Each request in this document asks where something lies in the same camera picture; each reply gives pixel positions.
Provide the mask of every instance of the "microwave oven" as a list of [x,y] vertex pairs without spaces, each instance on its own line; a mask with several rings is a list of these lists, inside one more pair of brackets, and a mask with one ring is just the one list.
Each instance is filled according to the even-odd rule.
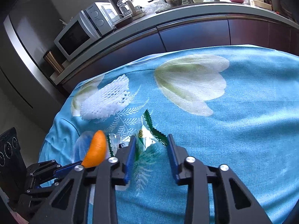
[[111,3],[93,3],[80,11],[54,40],[68,61],[115,29],[117,14]]

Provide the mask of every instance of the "cabinet door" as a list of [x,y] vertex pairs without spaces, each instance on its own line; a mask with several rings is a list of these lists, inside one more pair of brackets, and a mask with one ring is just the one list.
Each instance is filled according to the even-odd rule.
[[160,32],[167,52],[230,45],[227,20],[187,24]]
[[228,20],[231,44],[252,44],[268,48],[269,23],[257,20]]
[[269,48],[289,52],[290,28],[288,26],[269,23]]
[[299,31],[291,29],[290,53],[299,56]]
[[159,34],[150,35],[100,58],[68,80],[63,84],[63,87],[71,93],[81,81],[113,70],[144,56],[165,52]]

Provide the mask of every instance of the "white foam net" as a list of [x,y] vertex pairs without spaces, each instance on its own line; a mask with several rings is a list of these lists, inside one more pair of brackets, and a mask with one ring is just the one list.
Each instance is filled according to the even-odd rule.
[[82,119],[104,119],[123,110],[130,103],[129,79],[122,75],[83,101]]

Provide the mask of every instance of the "candy wrapper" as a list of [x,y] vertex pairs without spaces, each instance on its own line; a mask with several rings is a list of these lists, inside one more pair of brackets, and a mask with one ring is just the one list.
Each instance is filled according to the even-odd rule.
[[[136,156],[135,160],[139,159],[141,152],[145,151],[150,145],[161,142],[163,145],[167,145],[166,136],[160,131],[156,130],[152,125],[152,119],[149,111],[146,110],[140,117],[140,121],[137,124],[137,146],[136,146]],[[121,137],[116,134],[108,134],[107,142],[109,149],[109,157],[115,156],[117,150],[121,147],[126,147],[129,145],[131,136]]]

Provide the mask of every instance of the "carrot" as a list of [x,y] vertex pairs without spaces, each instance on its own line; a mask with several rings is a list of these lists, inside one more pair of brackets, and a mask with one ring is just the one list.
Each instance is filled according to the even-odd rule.
[[88,152],[86,153],[83,162],[85,168],[98,166],[105,160],[106,156],[106,136],[103,131],[98,130],[90,143]]

